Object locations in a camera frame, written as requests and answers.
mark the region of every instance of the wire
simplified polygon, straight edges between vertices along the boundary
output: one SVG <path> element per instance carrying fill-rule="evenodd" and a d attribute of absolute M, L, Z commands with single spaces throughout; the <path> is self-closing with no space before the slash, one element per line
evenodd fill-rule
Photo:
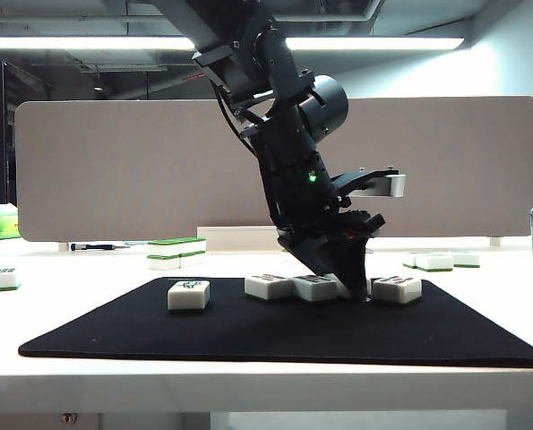
<path fill-rule="evenodd" d="M 250 143 L 248 143 L 241 135 L 240 132 L 236 129 L 234 124 L 232 123 L 232 120 L 230 119 L 230 116 L 228 116 L 228 112 L 226 108 L 224 107 L 224 99 L 222 98 L 222 94 L 220 94 L 219 87 L 216 83 L 211 81 L 212 89 L 214 90 L 214 95 L 216 96 L 216 100 L 219 102 L 219 108 L 220 112 L 222 112 L 222 115 L 224 116 L 224 119 L 226 119 L 228 126 L 230 127 L 230 130 L 232 130 L 232 133 L 236 135 L 238 140 L 254 155 L 257 157 L 256 152 L 254 151 L 254 148 Z"/>

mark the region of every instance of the black mouse pad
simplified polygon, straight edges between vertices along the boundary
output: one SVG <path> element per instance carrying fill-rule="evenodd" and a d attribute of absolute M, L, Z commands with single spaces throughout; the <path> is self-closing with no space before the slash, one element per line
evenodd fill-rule
<path fill-rule="evenodd" d="M 211 301 L 170 314 L 177 280 L 209 280 Z M 26 357 L 533 367 L 533 347 L 424 281 L 412 305 L 263 302 L 243 279 L 155 279 L 19 348 Z"/>

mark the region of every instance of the metal bracket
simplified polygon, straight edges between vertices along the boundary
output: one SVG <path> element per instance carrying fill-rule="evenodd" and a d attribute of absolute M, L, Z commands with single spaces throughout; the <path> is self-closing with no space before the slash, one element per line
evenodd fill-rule
<path fill-rule="evenodd" d="M 406 175 L 376 177 L 367 183 L 367 188 L 355 190 L 348 197 L 403 197 Z"/>

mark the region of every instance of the ceiling light fixture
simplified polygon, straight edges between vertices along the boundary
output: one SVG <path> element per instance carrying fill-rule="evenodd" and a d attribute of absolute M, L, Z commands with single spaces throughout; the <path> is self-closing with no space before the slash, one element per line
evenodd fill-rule
<path fill-rule="evenodd" d="M 462 38 L 287 38 L 291 50 L 451 50 Z M 0 37 L 0 49 L 194 51 L 182 37 Z"/>
<path fill-rule="evenodd" d="M 396 50 L 451 50 L 463 43 L 462 38 L 287 38 L 293 51 L 298 50 L 349 50 L 349 51 L 396 51 Z"/>
<path fill-rule="evenodd" d="M 0 37 L 0 49 L 64 49 L 64 50 L 178 50 L 194 51 L 187 38 L 177 37 Z"/>

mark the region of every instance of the pen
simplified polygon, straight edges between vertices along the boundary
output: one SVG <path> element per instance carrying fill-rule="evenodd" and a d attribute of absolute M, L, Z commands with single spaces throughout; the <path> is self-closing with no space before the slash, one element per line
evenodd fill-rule
<path fill-rule="evenodd" d="M 72 251 L 87 251 L 89 249 L 102 249 L 103 251 L 113 251 L 114 249 L 128 248 L 129 246 L 117 245 L 77 245 L 71 244 Z"/>

